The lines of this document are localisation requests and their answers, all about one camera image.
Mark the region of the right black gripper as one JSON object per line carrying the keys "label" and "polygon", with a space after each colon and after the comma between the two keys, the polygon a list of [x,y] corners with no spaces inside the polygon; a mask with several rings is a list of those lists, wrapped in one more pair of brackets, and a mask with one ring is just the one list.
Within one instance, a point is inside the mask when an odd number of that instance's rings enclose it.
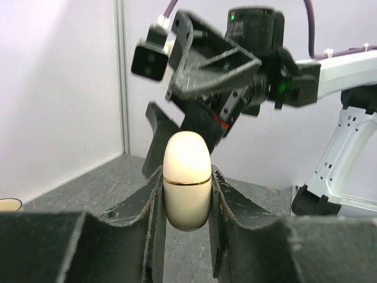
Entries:
{"label": "right black gripper", "polygon": [[191,11],[178,11],[169,66],[168,98],[184,112],[177,125],[155,102],[145,113],[153,130],[142,173],[150,178],[163,164],[170,137],[180,131],[201,135],[212,152],[241,113],[256,116],[265,100],[265,17],[260,8],[235,8],[222,34]]}

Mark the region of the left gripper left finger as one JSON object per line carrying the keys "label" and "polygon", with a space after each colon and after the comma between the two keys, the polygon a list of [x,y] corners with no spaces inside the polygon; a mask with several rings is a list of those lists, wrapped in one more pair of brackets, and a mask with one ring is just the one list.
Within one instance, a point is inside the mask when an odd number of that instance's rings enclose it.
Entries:
{"label": "left gripper left finger", "polygon": [[162,170],[103,213],[1,214],[2,282],[162,282]]}

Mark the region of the pink earbud charging case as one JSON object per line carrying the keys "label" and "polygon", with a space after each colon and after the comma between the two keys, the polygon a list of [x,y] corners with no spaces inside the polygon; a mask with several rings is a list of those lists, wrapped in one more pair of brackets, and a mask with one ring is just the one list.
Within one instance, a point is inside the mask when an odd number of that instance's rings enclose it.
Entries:
{"label": "pink earbud charging case", "polygon": [[201,228],[211,203],[211,158],[201,135],[180,131],[168,141],[163,159],[166,215],[180,231]]}

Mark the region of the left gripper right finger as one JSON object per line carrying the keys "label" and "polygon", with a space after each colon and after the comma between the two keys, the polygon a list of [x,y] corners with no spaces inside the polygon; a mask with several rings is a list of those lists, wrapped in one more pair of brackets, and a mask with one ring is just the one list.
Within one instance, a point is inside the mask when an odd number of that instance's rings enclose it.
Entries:
{"label": "left gripper right finger", "polygon": [[209,231],[219,282],[376,281],[376,219],[277,216],[216,167]]}

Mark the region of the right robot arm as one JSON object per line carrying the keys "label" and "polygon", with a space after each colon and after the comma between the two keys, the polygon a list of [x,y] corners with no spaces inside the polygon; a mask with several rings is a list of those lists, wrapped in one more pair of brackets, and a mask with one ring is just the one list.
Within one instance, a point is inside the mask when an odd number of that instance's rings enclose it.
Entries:
{"label": "right robot arm", "polygon": [[284,15],[270,7],[244,6],[227,14],[226,32],[188,10],[151,26],[141,75],[164,83],[167,101],[183,112],[175,123],[154,102],[147,107],[153,139],[143,166],[151,176],[178,131],[200,134],[214,150],[242,115],[304,108],[337,98],[339,118],[312,175],[294,188],[295,215],[376,216],[376,198],[347,187],[367,142],[376,136],[376,47],[326,51],[297,60],[285,48]]}

